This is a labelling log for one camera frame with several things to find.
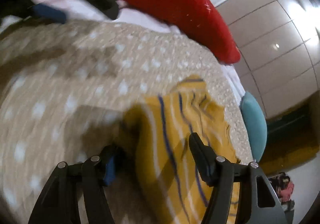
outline white bed sheet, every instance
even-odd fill
[[[128,8],[126,3],[122,0],[118,1],[120,7],[119,17],[116,20],[110,20],[101,11],[90,5],[85,0],[32,0],[34,3],[45,3],[52,7],[58,8],[67,14],[69,19],[88,19],[96,21],[108,22],[126,22],[131,24],[140,25],[142,27],[151,29],[153,31],[162,33],[175,33],[182,34],[179,28],[175,25],[169,25],[158,19],[145,14],[136,9]],[[0,32],[7,26],[19,20],[10,16],[3,20],[0,27]],[[241,99],[244,96],[245,90],[240,82],[239,76],[236,73],[233,65],[221,65],[222,72],[227,78],[231,89],[234,93],[236,102],[240,105]]]

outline red pillow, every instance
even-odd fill
[[[177,25],[225,63],[240,60],[228,26],[209,0],[125,0],[140,10]]]

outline pink cloth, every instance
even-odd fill
[[[280,198],[282,199],[282,202],[290,201],[290,197],[292,195],[294,189],[293,182],[289,182],[286,189],[280,191]]]

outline tiled floor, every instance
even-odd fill
[[[296,0],[228,0],[217,9],[242,53],[241,82],[267,118],[317,91],[320,41]]]

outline bed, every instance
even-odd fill
[[[195,73],[225,106],[237,157],[252,161],[239,109],[244,90],[233,66],[219,64],[175,26],[137,10],[125,7],[111,23],[82,0],[55,5],[66,5],[72,19],[64,25],[22,23],[0,35],[2,214],[28,223],[60,161],[74,164],[99,153],[112,142],[108,127],[132,102],[166,93]],[[105,192],[116,223],[154,223],[130,170]],[[86,223],[82,201],[79,211]]]

